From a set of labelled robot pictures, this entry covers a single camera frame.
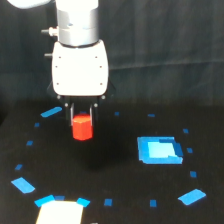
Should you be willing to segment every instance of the blue tape marker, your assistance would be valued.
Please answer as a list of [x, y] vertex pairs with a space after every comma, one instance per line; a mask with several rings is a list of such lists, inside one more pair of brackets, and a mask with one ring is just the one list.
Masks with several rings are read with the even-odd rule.
[[90, 201], [83, 199], [83, 198], [79, 198], [77, 200], [77, 204], [82, 205], [83, 207], [87, 207], [89, 205]]
[[190, 172], [191, 177], [197, 178], [197, 173], [195, 171]]
[[24, 194], [31, 193], [35, 190], [35, 188], [22, 177], [11, 181], [11, 183], [14, 186], [16, 186], [20, 191], [22, 191]]
[[157, 207], [156, 200], [150, 200], [150, 207]]
[[43, 204], [46, 204], [50, 201], [55, 201], [53, 195], [49, 195], [47, 197], [41, 198], [41, 199], [35, 201], [34, 203], [36, 204], [37, 207], [41, 207]]
[[185, 134], [189, 134], [189, 131], [188, 131], [188, 129], [186, 129], [186, 128], [183, 129], [183, 132], [184, 132]]
[[193, 149], [192, 148], [187, 148], [187, 152], [188, 153], [193, 153]]
[[155, 114], [148, 114], [148, 117], [155, 117]]
[[112, 199], [105, 199], [104, 206], [112, 206]]
[[54, 196], [55, 201], [64, 201], [65, 196]]
[[178, 200], [182, 201], [185, 205], [190, 205], [201, 198], [204, 198], [206, 194], [198, 189], [195, 189], [181, 197], [178, 198]]
[[179, 143], [173, 143], [174, 151], [177, 156], [184, 156], [183, 151], [181, 149], [181, 145]]
[[40, 123], [35, 123], [34, 127], [35, 128], [39, 128], [40, 127]]
[[22, 168], [22, 164], [18, 164], [17, 166], [16, 166], [16, 168], [15, 168], [15, 170], [20, 170], [21, 168]]
[[27, 145], [27, 146], [31, 146], [31, 145], [33, 145], [33, 141], [28, 141], [28, 142], [26, 143], [26, 145]]
[[146, 164], [182, 164], [182, 157], [148, 158], [142, 160]]
[[166, 151], [163, 150], [163, 148], [160, 148], [158, 153], [162, 153], [162, 157], [164, 158], [160, 158], [159, 156], [157, 156], [157, 152], [154, 150], [154, 145], [152, 145], [151, 150], [152, 151], [152, 155], [150, 155], [150, 148], [149, 148], [149, 143], [150, 142], [154, 142], [154, 143], [173, 143], [175, 142], [174, 137], [139, 137], [137, 138], [138, 140], [138, 151], [139, 151], [139, 160], [143, 161], [146, 164], [182, 164], [183, 159], [178, 157], [178, 155], [182, 155], [181, 152], [181, 147], [180, 145], [177, 144], [177, 153], [178, 155], [175, 156], [175, 150], [174, 147], [172, 145], [173, 148], [173, 152], [171, 153], [171, 149], [170, 149], [170, 144], [167, 144], [167, 153]]
[[62, 111], [62, 108], [61, 107], [55, 107], [49, 111], [46, 111], [44, 113], [41, 114], [42, 117], [50, 117], [51, 115], [53, 114], [56, 114], [58, 112]]
[[174, 139], [159, 139], [160, 143], [176, 143]]

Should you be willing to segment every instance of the blue tape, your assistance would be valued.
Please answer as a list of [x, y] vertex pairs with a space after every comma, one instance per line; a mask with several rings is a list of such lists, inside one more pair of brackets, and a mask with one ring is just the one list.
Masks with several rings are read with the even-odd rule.
[[204, 198], [206, 194], [198, 189], [195, 189], [181, 197], [178, 198], [178, 200], [182, 201], [185, 205], [190, 205], [201, 198]]
[[61, 107], [55, 107], [55, 108], [53, 108], [51, 110], [48, 110], [48, 111], [42, 113], [41, 116], [42, 117], [50, 117], [51, 115], [56, 114], [56, 113], [58, 113], [60, 111], [62, 111]]
[[155, 117], [155, 114], [148, 114], [148, 117]]
[[193, 149], [192, 148], [187, 148], [187, 152], [188, 153], [193, 153]]
[[[182, 164], [183, 159], [178, 156], [183, 156], [183, 152], [181, 149], [181, 146], [179, 143], [175, 143], [174, 137], [139, 137], [138, 140], [138, 151], [139, 151], [139, 160], [143, 161], [146, 164]], [[149, 143], [150, 142], [157, 142], [157, 143], [172, 143], [172, 147], [174, 148], [173, 154], [170, 151], [170, 145], [167, 145], [167, 149], [169, 149], [167, 152], [166, 150], [160, 149], [163, 158], [150, 158], [150, 148]]]
[[34, 127], [35, 128], [39, 128], [40, 127], [40, 123], [35, 123]]
[[186, 129], [186, 128], [183, 129], [183, 132], [184, 132], [185, 134], [188, 134], [188, 133], [189, 133], [188, 129]]
[[156, 200], [150, 200], [150, 207], [157, 207]]
[[64, 201], [65, 196], [54, 196], [55, 201]]
[[17, 187], [24, 194], [31, 193], [35, 190], [35, 188], [29, 184], [25, 179], [20, 177], [19, 179], [11, 181], [11, 183]]
[[176, 143], [174, 139], [159, 139], [160, 143]]
[[183, 151], [181, 149], [181, 145], [179, 143], [173, 143], [174, 151], [177, 156], [184, 156]]
[[195, 171], [190, 171], [190, 176], [193, 178], [197, 178], [197, 173]]
[[104, 206], [112, 206], [112, 199], [105, 199]]
[[83, 207], [87, 207], [89, 205], [90, 201], [83, 199], [83, 198], [79, 198], [77, 200], [77, 204], [82, 205]]
[[27, 145], [27, 146], [31, 146], [31, 145], [33, 145], [33, 141], [28, 141], [28, 142], [26, 143], [26, 145]]
[[41, 198], [41, 199], [35, 201], [34, 203], [36, 204], [37, 207], [41, 207], [43, 204], [46, 204], [50, 201], [55, 201], [53, 195], [49, 195], [47, 197]]
[[143, 162], [146, 164], [182, 164], [183, 158], [172, 156], [169, 156], [168, 158], [148, 158], [143, 159]]
[[21, 168], [22, 168], [22, 164], [18, 164], [17, 166], [16, 166], [16, 168], [15, 168], [15, 170], [20, 170]]

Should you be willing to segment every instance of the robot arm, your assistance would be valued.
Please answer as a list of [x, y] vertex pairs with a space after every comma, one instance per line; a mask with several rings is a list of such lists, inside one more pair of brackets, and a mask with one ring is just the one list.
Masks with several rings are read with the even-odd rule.
[[[8, 1], [21, 9], [52, 2]], [[53, 53], [47, 54], [52, 58], [52, 83], [49, 87], [53, 87], [52, 91], [59, 100], [64, 99], [70, 125], [74, 117], [73, 101], [77, 97], [83, 100], [91, 98], [89, 104], [93, 125], [93, 120], [98, 117], [99, 98], [105, 99], [103, 95], [108, 88], [109, 66], [104, 42], [99, 39], [98, 6], [99, 0], [56, 0], [58, 26], [42, 31], [57, 37]]]

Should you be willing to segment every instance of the red object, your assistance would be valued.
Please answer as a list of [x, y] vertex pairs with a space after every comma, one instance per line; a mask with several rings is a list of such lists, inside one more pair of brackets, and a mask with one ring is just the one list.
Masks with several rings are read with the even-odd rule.
[[93, 137], [91, 117], [88, 114], [79, 114], [73, 118], [73, 138], [84, 141]]

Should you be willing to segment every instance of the white square on blue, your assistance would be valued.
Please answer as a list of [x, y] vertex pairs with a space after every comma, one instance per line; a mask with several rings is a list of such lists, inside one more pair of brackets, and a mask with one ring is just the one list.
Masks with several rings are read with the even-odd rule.
[[172, 143], [148, 142], [150, 158], [177, 157]]

